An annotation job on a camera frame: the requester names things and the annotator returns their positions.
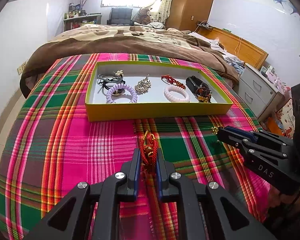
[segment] curtain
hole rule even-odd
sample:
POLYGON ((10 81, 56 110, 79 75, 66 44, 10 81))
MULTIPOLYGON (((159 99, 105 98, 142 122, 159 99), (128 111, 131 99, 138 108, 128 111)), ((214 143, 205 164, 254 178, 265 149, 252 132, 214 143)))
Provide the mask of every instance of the curtain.
POLYGON ((160 22, 165 24, 166 19, 170 15, 171 1, 172 0, 155 0, 152 5, 147 7, 150 10, 149 16, 151 18, 151 22, 160 22))

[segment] colorful plaid tablecloth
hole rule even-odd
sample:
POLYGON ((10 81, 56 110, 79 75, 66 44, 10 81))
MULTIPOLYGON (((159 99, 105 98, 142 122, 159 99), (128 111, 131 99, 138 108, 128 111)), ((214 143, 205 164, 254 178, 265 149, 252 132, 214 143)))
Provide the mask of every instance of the colorful plaid tablecloth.
MULTIPOLYGON (((0 163, 0 230, 22 239, 80 181, 101 182, 132 158, 146 130, 178 172, 216 181, 258 220, 269 184, 243 166, 235 148, 218 143, 212 126, 260 128, 242 100, 211 69, 197 63, 137 54, 89 54, 57 60, 24 103, 0 163), (234 102, 226 115, 89 122, 84 105, 98 61, 152 61, 199 68, 234 102)), ((140 181, 135 203, 121 203, 122 239, 177 239, 175 203, 158 203, 153 181, 140 181)))

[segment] chair backrest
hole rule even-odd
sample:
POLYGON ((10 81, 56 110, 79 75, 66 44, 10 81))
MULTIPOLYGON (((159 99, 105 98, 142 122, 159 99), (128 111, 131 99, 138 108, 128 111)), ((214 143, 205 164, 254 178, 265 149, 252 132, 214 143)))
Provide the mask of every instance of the chair backrest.
POLYGON ((110 13, 110 24, 130 24, 132 8, 112 8, 110 13))

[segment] yellow box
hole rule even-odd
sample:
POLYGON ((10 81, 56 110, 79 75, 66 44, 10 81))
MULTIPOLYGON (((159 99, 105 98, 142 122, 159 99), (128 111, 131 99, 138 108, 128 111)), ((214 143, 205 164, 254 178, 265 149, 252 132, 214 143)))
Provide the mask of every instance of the yellow box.
POLYGON ((193 115, 226 114, 233 102, 218 87, 209 76, 200 69, 187 66, 173 65, 157 62, 142 61, 107 61, 98 62, 90 78, 88 91, 85 98, 88 119, 90 122, 142 119, 158 117, 176 117, 193 115), (138 96, 137 103, 128 103, 129 100, 119 96, 118 103, 107 104, 106 92, 97 84, 98 74, 113 73, 123 70, 126 84, 134 86, 138 81, 149 75, 152 83, 149 91, 138 96), (163 89, 169 84, 161 80, 162 75, 171 75, 176 80, 186 84, 187 77, 195 75, 206 82, 212 92, 213 103, 200 103, 195 96, 186 88, 191 97, 189 103, 171 103, 163 95, 163 89))

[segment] drawer handle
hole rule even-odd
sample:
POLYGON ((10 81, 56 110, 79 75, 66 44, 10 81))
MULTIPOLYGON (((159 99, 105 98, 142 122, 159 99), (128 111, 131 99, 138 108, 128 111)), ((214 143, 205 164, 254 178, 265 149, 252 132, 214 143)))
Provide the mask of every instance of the drawer handle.
POLYGON ((249 95, 247 94, 247 92, 245 92, 245 94, 251 99, 251 102, 250 102, 250 103, 252 103, 253 98, 252 98, 251 96, 249 96, 249 95))
POLYGON ((261 91, 261 86, 255 80, 253 80, 253 83, 256 83, 260 87, 260 91, 261 91))

